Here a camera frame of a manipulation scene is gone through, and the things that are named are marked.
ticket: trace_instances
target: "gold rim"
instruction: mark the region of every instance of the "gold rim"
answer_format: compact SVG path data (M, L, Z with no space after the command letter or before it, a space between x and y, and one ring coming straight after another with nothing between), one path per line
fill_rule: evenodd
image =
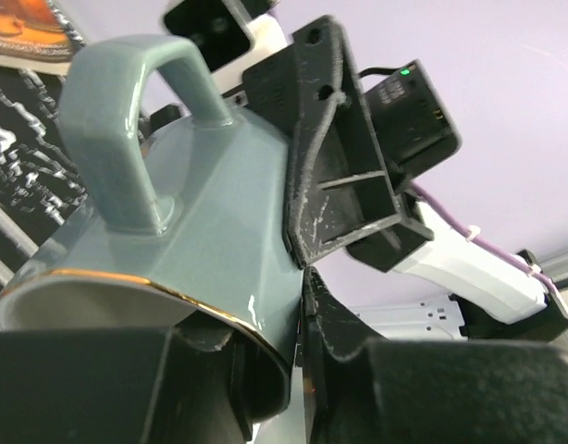
M220 310L212 305L193 299L192 297L186 294L180 293L178 291L160 285L156 282L153 282L147 277L125 275L122 273L109 273L105 271L84 270L78 268L57 268L43 275L35 276L31 280L34 280L36 278L42 278L44 276L75 276L81 278L100 278L100 279L102 278L102 279L116 280L122 282L129 282L131 284L143 285L146 287L151 287L155 290L162 291L168 296L185 301L191 305L194 305L198 309L208 313L213 317L217 317L219 319L226 321L228 324L237 328L241 333L255 340L259 344L259 346L262 349L264 349L264 351L276 361L277 365L280 367L282 371L289 372L291 369L291 367L286 363L284 358L282 358L280 353L269 342L267 342L264 339L264 337L257 331L257 329L254 326L252 326L248 322L245 322L239 319L238 317L233 316L232 314ZM4 299L8 294L11 293L12 290L16 290L22 285L23 284L21 283L20 285L14 288L1 291L0 300Z

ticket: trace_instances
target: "white mount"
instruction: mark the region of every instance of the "white mount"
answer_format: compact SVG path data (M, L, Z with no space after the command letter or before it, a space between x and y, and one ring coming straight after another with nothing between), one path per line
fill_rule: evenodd
M406 257L394 271L434 282L504 324L547 306L545 289L538 280L464 238L426 203L418 203L418 210L424 224L434 231L434 240Z

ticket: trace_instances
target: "screw hole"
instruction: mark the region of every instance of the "screw hole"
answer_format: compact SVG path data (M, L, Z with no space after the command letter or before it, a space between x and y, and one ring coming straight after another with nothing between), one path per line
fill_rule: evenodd
M321 30L318 28L311 29L308 37L306 38L306 42L308 44L318 44L321 42Z
M218 17L212 20L212 32L222 34L228 29L228 21L224 17Z
M317 93L317 98L321 101L327 100L333 94L333 88L331 85L322 86L319 92Z

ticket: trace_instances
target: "black plastic part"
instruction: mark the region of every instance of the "black plastic part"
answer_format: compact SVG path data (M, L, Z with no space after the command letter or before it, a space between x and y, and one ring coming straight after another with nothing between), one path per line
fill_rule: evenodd
M250 7L257 9L258 3L264 2L251 1ZM196 43L210 70L216 71L251 50L251 19L241 0L183 0L163 22L171 34Z
M521 341L385 340L307 270L307 443L568 444L568 354Z
M528 250L518 253L529 265L538 265ZM568 329L568 315L555 294L545 295L547 307L514 324L503 324L477 305L455 295L465 321L461 334L470 339L520 339L551 342Z
M418 60L386 77L364 97L397 189L459 149L451 120Z
M434 239L434 233L424 225L417 211L415 195L404 191L398 193L397 198L401 204L399 223L346 247L357 261L385 273Z
M241 2L251 18L255 19L268 13L279 3L279 0L241 0Z
M247 107L291 139L285 241L299 267L402 221L343 28L331 17L247 69Z
M153 112L150 116L150 131L151 134L157 132L161 128L165 127L169 123L178 120L183 117L181 108L175 104L169 104L163 106L161 109Z
M0 333L0 444L242 444L262 371L247 344L199 313L175 328Z

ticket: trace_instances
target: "gray-blue mug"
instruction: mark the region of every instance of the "gray-blue mug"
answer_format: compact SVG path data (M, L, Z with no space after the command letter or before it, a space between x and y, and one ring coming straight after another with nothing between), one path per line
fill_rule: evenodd
M156 70L191 117L142 159ZM254 341L286 391L303 280L282 240L287 140L225 104L193 43L161 35L80 50L59 127L90 197L4 289L2 329L170 326L201 310Z

